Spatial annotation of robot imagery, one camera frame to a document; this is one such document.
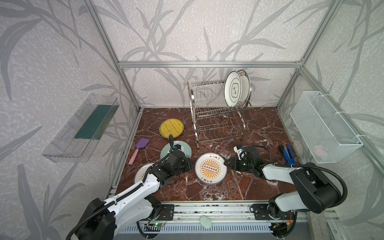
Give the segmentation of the white plate green text rim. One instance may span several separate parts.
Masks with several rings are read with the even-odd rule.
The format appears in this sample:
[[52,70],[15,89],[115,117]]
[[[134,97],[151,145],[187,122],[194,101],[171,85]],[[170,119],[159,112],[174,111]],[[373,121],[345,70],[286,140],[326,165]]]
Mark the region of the white plate green text rim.
[[239,100],[237,106],[238,107],[244,107],[247,105],[247,102],[249,101],[251,93],[252,93],[251,80],[250,80],[250,77],[246,71],[239,70],[238,73],[241,77],[242,91],[241,91],[240,100]]

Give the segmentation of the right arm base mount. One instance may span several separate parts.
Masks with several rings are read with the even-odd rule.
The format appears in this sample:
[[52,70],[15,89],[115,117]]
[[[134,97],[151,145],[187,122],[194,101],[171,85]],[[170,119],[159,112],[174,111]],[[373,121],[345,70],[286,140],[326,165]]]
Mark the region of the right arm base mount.
[[294,211],[282,212],[274,204],[253,204],[249,208],[255,220],[288,221],[294,216]]

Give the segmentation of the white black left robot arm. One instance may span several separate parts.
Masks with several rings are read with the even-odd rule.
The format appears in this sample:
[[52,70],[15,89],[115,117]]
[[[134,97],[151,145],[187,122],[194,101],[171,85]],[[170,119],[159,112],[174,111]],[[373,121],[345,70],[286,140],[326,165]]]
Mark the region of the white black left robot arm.
[[112,240],[132,223],[156,218],[161,203],[153,194],[193,168],[192,160],[174,147],[173,135],[169,135],[169,144],[169,153],[152,164],[142,180],[104,201],[99,198],[91,201],[66,238]]

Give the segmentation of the light green flower plate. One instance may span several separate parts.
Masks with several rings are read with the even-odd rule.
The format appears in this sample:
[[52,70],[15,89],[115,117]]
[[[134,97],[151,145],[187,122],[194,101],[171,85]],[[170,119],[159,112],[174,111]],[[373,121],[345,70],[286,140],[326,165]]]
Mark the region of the light green flower plate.
[[[190,158],[192,156],[192,149],[186,142],[174,141],[174,145],[176,144],[180,144],[184,147],[182,152],[186,155],[187,158]],[[170,149],[171,149],[170,144],[167,144],[166,146],[164,146],[164,148],[161,151],[160,158],[161,159],[164,158],[170,152]]]

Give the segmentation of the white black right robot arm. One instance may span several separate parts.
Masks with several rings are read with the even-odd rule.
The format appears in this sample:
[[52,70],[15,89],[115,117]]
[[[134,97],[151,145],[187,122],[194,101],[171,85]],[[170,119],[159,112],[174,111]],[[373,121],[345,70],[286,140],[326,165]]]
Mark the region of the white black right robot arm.
[[252,173],[260,179],[280,181],[295,186],[296,191],[269,200],[269,214],[307,211],[316,214],[341,205],[348,196],[345,181],[336,173],[313,163],[280,165],[262,159],[259,146],[236,146],[235,157],[224,164],[237,172]]

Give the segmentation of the white plate black quatrefoil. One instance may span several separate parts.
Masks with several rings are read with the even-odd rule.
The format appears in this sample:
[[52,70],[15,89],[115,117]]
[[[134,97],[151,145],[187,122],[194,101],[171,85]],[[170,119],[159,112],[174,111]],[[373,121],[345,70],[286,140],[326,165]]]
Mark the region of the white plate black quatrefoil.
[[225,82],[225,101],[228,107],[234,108],[240,101],[242,93],[242,80],[238,72],[229,73]]

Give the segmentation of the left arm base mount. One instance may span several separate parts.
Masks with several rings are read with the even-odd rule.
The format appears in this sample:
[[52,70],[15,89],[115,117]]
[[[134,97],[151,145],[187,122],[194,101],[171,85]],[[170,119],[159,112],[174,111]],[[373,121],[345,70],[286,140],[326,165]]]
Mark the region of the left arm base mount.
[[175,205],[160,204],[154,207],[151,212],[150,220],[172,221],[174,219]]

